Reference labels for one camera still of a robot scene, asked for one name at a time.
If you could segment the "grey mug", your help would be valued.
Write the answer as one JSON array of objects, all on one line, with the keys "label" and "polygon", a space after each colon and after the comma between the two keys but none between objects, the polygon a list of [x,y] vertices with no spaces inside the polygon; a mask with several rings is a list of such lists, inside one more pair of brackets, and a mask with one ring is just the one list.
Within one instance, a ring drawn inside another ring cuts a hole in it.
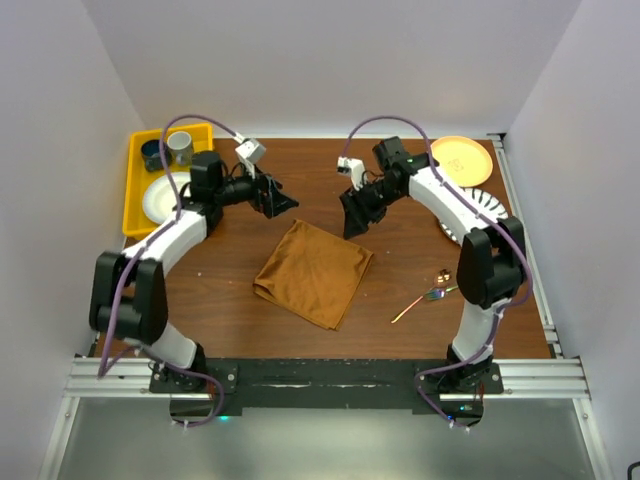
[{"label": "grey mug", "polygon": [[188,166],[192,163],[194,145],[192,136],[188,132],[176,131],[167,137],[166,143],[177,165]]}]

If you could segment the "yellow plastic tray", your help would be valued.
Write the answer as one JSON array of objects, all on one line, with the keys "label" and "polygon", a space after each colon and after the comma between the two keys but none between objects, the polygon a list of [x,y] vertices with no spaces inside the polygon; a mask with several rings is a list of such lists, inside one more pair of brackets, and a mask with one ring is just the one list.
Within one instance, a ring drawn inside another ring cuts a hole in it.
[{"label": "yellow plastic tray", "polygon": [[[194,150],[213,150],[213,127],[208,123],[181,125],[169,129],[168,134],[186,131],[193,140]],[[126,237],[141,240],[158,225],[152,222],[143,212],[143,197],[148,187],[165,172],[148,172],[144,166],[141,153],[143,144],[150,140],[158,140],[161,130],[138,131],[129,139],[127,179],[124,197],[124,213],[122,231]]]}]

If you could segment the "rose gold spoon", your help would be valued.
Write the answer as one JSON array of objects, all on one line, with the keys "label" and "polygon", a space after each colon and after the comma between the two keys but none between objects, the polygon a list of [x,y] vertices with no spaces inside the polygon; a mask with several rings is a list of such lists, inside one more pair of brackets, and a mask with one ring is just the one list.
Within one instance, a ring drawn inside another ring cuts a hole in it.
[{"label": "rose gold spoon", "polygon": [[[449,269],[442,269],[440,270],[434,277],[433,279],[433,284],[432,284],[432,288],[436,288],[436,287],[449,287],[449,286],[454,286],[452,284],[452,280],[453,280],[453,274],[452,271]],[[415,306],[417,306],[420,302],[422,301],[428,301],[424,298],[424,294],[421,294],[418,298],[416,298],[414,301],[412,301],[408,306],[406,306],[402,311],[400,311],[392,320],[391,320],[391,324],[395,324],[397,323],[405,314],[407,314],[412,308],[414,308]]]}]

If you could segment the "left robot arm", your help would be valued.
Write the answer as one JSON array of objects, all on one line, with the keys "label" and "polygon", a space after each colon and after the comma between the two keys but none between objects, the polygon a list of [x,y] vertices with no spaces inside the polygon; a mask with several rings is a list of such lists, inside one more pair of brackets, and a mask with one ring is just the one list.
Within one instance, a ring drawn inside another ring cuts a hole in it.
[{"label": "left robot arm", "polygon": [[298,207],[281,188],[251,164],[234,177],[218,153],[194,156],[188,190],[178,194],[174,212],[142,241],[121,252],[106,251],[96,260],[89,324],[104,336],[100,377],[115,365],[110,352],[113,341],[120,340],[170,370],[173,382],[185,392],[214,386],[203,347],[169,320],[165,276],[213,233],[225,207],[248,203],[268,219]]}]

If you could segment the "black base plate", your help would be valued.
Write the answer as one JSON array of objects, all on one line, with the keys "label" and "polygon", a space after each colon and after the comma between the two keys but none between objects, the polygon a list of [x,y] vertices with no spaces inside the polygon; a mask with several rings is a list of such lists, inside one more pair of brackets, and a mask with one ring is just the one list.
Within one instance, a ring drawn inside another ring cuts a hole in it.
[{"label": "black base plate", "polygon": [[170,397],[176,420],[210,412],[240,416],[251,408],[409,410],[443,412],[468,426],[484,413],[484,400],[504,391],[497,363],[444,372],[437,359],[231,359],[210,358],[209,385],[149,362],[151,393]]}]

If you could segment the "black striped white plate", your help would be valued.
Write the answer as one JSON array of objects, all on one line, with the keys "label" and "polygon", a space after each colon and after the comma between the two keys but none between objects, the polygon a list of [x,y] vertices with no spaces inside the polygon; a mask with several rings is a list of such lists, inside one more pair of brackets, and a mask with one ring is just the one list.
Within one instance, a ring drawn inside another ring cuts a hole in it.
[{"label": "black striped white plate", "polygon": [[507,207],[493,194],[477,187],[462,187],[461,190],[470,197],[476,207],[482,207],[490,212],[494,220],[509,217]]}]

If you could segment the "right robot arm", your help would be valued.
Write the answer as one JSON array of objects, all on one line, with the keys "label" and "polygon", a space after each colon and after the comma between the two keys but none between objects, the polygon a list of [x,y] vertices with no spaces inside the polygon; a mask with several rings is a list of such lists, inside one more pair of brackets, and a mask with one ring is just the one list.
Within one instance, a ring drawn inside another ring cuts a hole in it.
[{"label": "right robot arm", "polygon": [[402,198],[420,203],[449,228],[461,247],[456,284],[464,299],[463,314],[446,363],[419,373],[418,384],[469,392],[489,371],[505,310],[530,275],[523,224],[474,205],[431,151],[412,155],[399,138],[391,137],[375,145],[373,153],[381,170],[375,180],[368,179],[361,160],[347,155],[337,160],[338,173],[352,183],[340,196],[343,236],[366,233]]}]

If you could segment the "dark blue mug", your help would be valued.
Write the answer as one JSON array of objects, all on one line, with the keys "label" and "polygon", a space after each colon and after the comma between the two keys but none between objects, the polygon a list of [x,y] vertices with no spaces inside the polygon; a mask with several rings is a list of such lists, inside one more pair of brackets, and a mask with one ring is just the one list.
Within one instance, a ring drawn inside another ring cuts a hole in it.
[{"label": "dark blue mug", "polygon": [[171,153],[168,145],[159,139],[146,141],[140,148],[143,165],[148,173],[162,171],[171,164]]}]

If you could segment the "iridescent fork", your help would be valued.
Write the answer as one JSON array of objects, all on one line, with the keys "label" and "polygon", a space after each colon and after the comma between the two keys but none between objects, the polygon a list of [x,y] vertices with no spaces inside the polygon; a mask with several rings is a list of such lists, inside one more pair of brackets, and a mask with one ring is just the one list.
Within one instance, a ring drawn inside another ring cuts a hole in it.
[{"label": "iridescent fork", "polygon": [[449,287],[432,288],[424,294],[424,298],[428,301],[437,301],[443,299],[447,294],[458,289],[457,285]]}]

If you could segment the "yellow plate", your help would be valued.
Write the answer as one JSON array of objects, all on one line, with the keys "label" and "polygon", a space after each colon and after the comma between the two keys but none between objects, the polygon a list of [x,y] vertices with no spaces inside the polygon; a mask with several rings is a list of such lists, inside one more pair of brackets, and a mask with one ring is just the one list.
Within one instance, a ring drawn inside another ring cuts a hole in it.
[{"label": "yellow plate", "polygon": [[488,150],[479,142],[463,136],[446,136],[431,144],[434,158],[459,187],[477,187],[493,172]]}]

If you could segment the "brown cloth napkin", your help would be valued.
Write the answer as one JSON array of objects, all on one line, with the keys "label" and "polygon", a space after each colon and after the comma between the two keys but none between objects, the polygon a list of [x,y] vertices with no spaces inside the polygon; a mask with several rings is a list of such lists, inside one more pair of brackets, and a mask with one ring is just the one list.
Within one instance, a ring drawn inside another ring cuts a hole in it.
[{"label": "brown cloth napkin", "polygon": [[326,330],[337,331],[373,253],[295,220],[253,281],[259,297]]}]

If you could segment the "white bowl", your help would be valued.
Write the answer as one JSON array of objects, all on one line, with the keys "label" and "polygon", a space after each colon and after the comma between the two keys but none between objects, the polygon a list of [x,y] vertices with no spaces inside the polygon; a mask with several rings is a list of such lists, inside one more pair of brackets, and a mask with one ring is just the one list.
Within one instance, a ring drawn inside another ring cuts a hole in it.
[{"label": "white bowl", "polygon": [[142,210],[148,220],[162,224],[175,214],[177,200],[167,175],[154,180],[142,197]]}]

